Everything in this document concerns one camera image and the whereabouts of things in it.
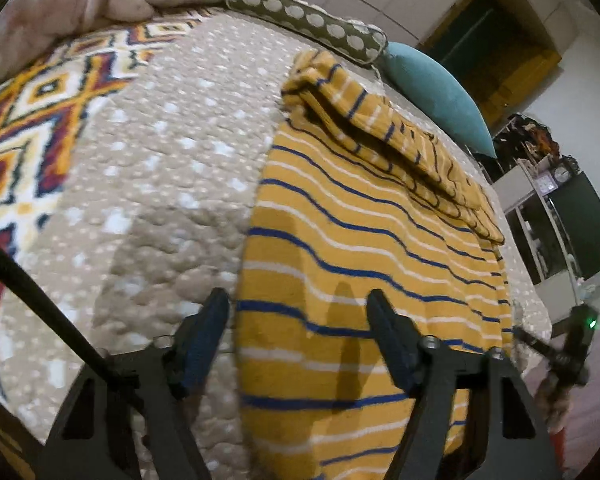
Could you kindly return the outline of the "person's right hand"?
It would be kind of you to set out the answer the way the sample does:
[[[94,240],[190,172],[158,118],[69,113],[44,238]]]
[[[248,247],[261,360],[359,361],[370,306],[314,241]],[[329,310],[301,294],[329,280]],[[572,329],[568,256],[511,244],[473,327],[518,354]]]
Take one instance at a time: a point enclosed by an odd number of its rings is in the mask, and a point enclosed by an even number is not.
[[[558,434],[567,423],[572,411],[572,390],[576,385],[568,385],[553,372],[549,372],[540,382],[534,394],[534,402],[549,434]]]

